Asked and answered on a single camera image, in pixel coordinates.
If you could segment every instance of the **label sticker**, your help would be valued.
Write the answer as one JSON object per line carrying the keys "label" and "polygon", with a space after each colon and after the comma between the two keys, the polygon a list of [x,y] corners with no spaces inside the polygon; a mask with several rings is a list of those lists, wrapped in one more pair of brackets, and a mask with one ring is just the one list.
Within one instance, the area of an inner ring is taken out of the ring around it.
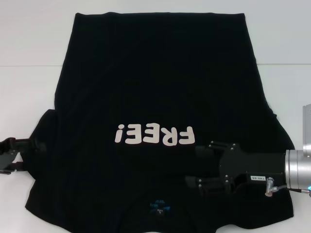
{"label": "label sticker", "polygon": [[251,176],[251,180],[253,181],[266,181],[265,176]]}

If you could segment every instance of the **white table surface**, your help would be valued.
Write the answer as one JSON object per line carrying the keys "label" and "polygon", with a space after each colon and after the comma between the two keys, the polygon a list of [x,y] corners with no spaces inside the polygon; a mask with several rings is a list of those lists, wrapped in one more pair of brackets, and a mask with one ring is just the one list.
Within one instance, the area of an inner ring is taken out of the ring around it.
{"label": "white table surface", "polygon": [[[245,13],[266,98],[296,149],[302,149],[302,106],[311,103],[309,0],[1,0],[0,141],[29,137],[53,108],[75,13],[111,11]],[[0,175],[0,233],[67,232],[24,208],[33,183],[27,172]],[[311,199],[291,195],[294,218],[255,230],[229,225],[217,232],[309,233]]]}

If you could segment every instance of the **white lettering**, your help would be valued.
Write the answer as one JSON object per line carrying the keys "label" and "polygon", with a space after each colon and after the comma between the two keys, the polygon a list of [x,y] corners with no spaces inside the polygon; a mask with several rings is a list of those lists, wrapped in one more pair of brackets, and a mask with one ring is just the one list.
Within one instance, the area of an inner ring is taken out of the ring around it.
{"label": "white lettering", "polygon": [[119,125],[119,130],[117,131],[117,133],[116,133],[116,139],[115,139],[115,142],[116,143],[119,143],[119,142],[121,142],[121,139],[122,139],[122,133],[123,133],[123,130],[122,129],[124,129],[124,125]]}
{"label": "white lettering", "polygon": [[152,134],[152,137],[144,137],[143,141],[148,143],[159,143],[160,141],[160,125],[156,123],[151,123],[146,125],[148,128],[152,127],[152,129],[146,129],[146,134]]}
{"label": "white lettering", "polygon": [[139,144],[141,143],[141,125],[140,124],[129,124],[127,126],[129,129],[134,129],[134,130],[129,130],[126,132],[127,135],[134,135],[135,138],[127,138],[125,140],[126,144]]}
{"label": "white lettering", "polygon": [[182,145],[193,144],[195,142],[194,133],[193,133],[193,129],[191,126],[187,127],[187,132],[180,132],[179,134],[182,137],[188,137],[187,139],[180,139],[179,140],[180,144],[182,144]]}
{"label": "white lettering", "polygon": [[177,129],[175,127],[172,128],[172,132],[165,128],[162,128],[161,131],[165,134],[163,137],[163,144],[165,146],[171,147],[177,145]]}

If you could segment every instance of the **black t-shirt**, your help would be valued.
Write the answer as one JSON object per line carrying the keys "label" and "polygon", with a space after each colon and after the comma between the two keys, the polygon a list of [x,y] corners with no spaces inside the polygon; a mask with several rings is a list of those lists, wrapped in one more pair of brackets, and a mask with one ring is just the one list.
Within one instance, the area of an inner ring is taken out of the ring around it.
{"label": "black t-shirt", "polygon": [[294,148],[265,99],[244,14],[77,14],[55,110],[32,137],[47,152],[22,155],[36,179],[26,208],[74,233],[207,233],[293,216],[286,190],[207,197],[183,182],[217,175],[194,153],[211,140]]}

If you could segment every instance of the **black fabric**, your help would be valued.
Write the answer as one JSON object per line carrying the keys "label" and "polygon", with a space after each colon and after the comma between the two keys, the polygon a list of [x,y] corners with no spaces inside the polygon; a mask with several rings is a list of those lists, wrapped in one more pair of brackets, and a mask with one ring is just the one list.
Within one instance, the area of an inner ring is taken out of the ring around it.
{"label": "black fabric", "polygon": [[[162,132],[159,143],[124,142],[129,124],[144,137],[148,123],[175,127],[178,140],[190,126],[195,143],[165,146]],[[213,233],[293,216],[285,190],[268,198],[262,186],[245,185],[201,197],[182,182],[217,174],[194,153],[211,140],[251,152],[294,149],[265,99],[244,14],[77,14],[55,110],[32,137],[48,153],[22,155],[42,164],[29,165],[36,182],[26,208],[74,233]],[[170,210],[157,216],[157,202]]]}

